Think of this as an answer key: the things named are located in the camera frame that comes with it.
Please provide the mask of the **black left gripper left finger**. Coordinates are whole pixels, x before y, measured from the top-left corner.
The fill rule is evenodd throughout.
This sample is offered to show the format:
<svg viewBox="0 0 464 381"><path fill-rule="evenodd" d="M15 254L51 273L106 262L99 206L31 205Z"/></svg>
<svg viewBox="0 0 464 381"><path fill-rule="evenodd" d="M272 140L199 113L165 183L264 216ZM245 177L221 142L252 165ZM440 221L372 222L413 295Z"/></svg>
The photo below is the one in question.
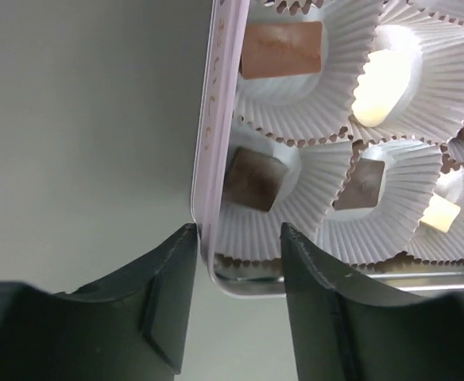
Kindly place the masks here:
<svg viewBox="0 0 464 381"><path fill-rule="evenodd" d="M172 380L181 372L198 234L72 293L0 282L0 380Z"/></svg>

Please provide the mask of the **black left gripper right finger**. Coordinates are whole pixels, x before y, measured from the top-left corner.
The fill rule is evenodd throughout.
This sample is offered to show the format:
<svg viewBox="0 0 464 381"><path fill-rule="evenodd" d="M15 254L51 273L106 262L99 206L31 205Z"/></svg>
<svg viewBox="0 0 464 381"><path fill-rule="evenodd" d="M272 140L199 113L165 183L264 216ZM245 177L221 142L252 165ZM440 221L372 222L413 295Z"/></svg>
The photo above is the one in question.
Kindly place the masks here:
<svg viewBox="0 0 464 381"><path fill-rule="evenodd" d="M280 230L301 380L464 380L464 291L425 298L371 279L293 225Z"/></svg>

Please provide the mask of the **dark ridged chocolate square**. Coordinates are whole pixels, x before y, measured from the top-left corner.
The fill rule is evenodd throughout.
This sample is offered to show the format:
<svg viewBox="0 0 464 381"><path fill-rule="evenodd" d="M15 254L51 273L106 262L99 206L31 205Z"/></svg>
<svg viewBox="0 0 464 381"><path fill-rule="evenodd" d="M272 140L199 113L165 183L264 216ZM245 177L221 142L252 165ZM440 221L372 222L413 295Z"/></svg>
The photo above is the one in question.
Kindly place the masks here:
<svg viewBox="0 0 464 381"><path fill-rule="evenodd" d="M381 182L385 169L384 161L360 159L344 187L335 210L373 208L378 204Z"/></svg>

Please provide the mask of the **white chocolate block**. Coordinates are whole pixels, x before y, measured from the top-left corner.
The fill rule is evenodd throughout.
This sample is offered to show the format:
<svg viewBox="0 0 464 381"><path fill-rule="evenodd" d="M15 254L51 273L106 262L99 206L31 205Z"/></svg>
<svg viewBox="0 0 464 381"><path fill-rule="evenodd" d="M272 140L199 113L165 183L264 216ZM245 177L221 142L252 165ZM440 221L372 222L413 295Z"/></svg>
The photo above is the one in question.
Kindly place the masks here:
<svg viewBox="0 0 464 381"><path fill-rule="evenodd" d="M420 218L420 224L428 226L441 233L448 233L455 219L461 212L461 207L447 199L434 194L428 207Z"/></svg>

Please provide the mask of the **cream heart chocolate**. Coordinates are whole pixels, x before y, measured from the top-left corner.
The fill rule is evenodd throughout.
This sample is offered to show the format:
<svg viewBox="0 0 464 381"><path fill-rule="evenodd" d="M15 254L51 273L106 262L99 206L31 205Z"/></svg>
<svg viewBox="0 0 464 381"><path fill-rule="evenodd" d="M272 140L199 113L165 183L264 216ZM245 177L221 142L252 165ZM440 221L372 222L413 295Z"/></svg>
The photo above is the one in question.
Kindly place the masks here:
<svg viewBox="0 0 464 381"><path fill-rule="evenodd" d="M412 63L404 53L388 49L371 52L358 77L352 112L366 128L381 124L408 88Z"/></svg>

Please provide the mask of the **milk chocolate block top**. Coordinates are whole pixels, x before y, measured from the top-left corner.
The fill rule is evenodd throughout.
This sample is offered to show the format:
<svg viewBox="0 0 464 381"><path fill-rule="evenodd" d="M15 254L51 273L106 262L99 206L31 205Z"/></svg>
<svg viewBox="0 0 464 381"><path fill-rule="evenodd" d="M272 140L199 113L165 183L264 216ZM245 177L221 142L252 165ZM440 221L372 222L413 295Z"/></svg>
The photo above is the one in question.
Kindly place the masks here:
<svg viewBox="0 0 464 381"><path fill-rule="evenodd" d="M255 23L246 26L239 73L243 79L316 74L322 68L323 23Z"/></svg>

